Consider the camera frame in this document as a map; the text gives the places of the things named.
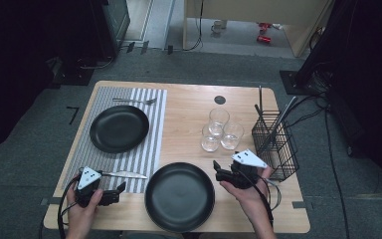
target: knife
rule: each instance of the knife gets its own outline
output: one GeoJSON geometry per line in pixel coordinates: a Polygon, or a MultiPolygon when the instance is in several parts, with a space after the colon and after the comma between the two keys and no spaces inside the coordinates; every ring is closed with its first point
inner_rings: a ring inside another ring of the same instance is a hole
{"type": "Polygon", "coordinates": [[[259,86],[259,99],[260,99],[260,112],[263,114],[263,94],[262,94],[262,86],[259,86]]]}
{"type": "Polygon", "coordinates": [[[136,172],[118,171],[118,172],[102,172],[102,176],[115,176],[115,177],[131,177],[146,179],[147,177],[136,172]]]}

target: drinking glass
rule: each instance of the drinking glass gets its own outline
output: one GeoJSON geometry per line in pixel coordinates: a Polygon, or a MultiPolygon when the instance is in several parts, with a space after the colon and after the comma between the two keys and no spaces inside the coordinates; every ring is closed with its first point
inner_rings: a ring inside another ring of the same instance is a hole
{"type": "Polygon", "coordinates": [[[235,121],[228,121],[223,126],[222,146],[226,149],[235,149],[244,135],[244,128],[235,121]]]}
{"type": "Polygon", "coordinates": [[[209,114],[209,131],[215,136],[222,136],[223,126],[229,120],[229,113],[221,108],[215,108],[209,114]]]}
{"type": "Polygon", "coordinates": [[[201,146],[206,151],[216,151],[219,147],[220,138],[209,131],[209,124],[205,124],[202,129],[201,146]]]}

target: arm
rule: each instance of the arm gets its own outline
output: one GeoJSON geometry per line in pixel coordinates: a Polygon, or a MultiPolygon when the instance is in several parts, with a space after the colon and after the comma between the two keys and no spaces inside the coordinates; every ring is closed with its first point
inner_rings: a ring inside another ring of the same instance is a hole
{"type": "MultiPolygon", "coordinates": [[[[259,170],[259,175],[263,178],[268,178],[271,174],[271,168],[267,168],[263,171],[259,170]]],[[[277,238],[272,225],[270,224],[268,212],[265,208],[265,205],[263,204],[262,199],[260,198],[260,195],[255,188],[251,187],[243,190],[234,187],[234,185],[227,181],[221,181],[220,184],[240,202],[242,209],[253,225],[257,238],[277,238]]],[[[261,179],[259,179],[257,187],[262,191],[264,195],[268,194],[268,189],[261,179]]]]}
{"type": "MultiPolygon", "coordinates": [[[[95,220],[97,205],[101,200],[103,191],[98,189],[93,194],[89,205],[85,208],[80,205],[75,205],[68,211],[69,231],[67,239],[85,239],[92,228],[93,221],[95,220]]],[[[68,202],[76,200],[74,189],[70,188],[67,192],[68,202]]]]}

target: striped placemat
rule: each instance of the striped placemat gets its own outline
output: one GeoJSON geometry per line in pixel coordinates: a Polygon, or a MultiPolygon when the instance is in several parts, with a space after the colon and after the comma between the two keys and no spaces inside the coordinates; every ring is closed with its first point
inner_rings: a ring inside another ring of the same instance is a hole
{"type": "Polygon", "coordinates": [[[163,133],[163,122],[166,105],[166,90],[99,87],[93,102],[86,125],[83,128],[79,143],[73,154],[67,171],[64,188],[79,172],[81,167],[88,166],[93,170],[117,172],[120,170],[138,172],[147,179],[122,178],[103,176],[99,188],[116,189],[126,181],[125,192],[142,193],[151,175],[157,170],[163,133]],[[134,100],[150,100],[157,98],[151,106],[140,103],[113,102],[112,98],[134,100]],[[119,106],[130,105],[141,109],[148,117],[150,127],[147,137],[141,144],[124,153],[106,153],[97,149],[90,139],[90,127],[93,120],[104,110],[119,106]]]}

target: utensil holder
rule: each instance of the utensil holder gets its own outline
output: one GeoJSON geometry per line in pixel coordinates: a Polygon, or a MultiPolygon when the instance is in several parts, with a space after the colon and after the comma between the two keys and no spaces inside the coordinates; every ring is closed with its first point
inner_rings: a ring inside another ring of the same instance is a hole
{"type": "Polygon", "coordinates": [[[257,156],[273,170],[272,180],[284,181],[299,169],[296,147],[287,122],[283,121],[272,131],[281,112],[263,111],[252,129],[257,156]]]}

